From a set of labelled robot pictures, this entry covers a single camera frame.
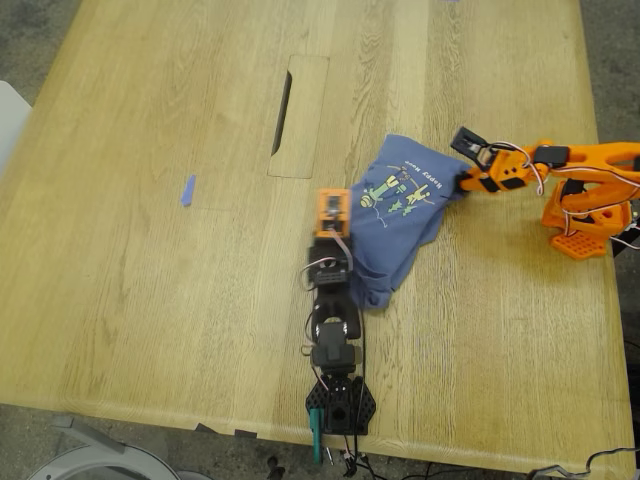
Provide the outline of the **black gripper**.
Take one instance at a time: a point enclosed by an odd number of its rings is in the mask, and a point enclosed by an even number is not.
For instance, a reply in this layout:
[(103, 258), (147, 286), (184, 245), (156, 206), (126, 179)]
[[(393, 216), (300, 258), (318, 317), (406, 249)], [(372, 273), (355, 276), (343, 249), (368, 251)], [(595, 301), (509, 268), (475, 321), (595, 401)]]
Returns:
[(333, 238), (318, 238), (308, 249), (308, 282), (312, 286), (348, 283), (349, 256)]

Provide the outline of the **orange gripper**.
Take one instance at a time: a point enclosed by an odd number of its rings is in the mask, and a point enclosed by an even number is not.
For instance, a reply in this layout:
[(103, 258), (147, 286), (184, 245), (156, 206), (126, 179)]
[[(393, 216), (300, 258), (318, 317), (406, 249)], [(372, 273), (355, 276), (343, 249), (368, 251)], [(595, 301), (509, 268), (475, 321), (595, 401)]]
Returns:
[(456, 182), (465, 192), (507, 192), (536, 186), (544, 193), (548, 168), (534, 163), (536, 148), (483, 148), (476, 157), (476, 167), (456, 175)]

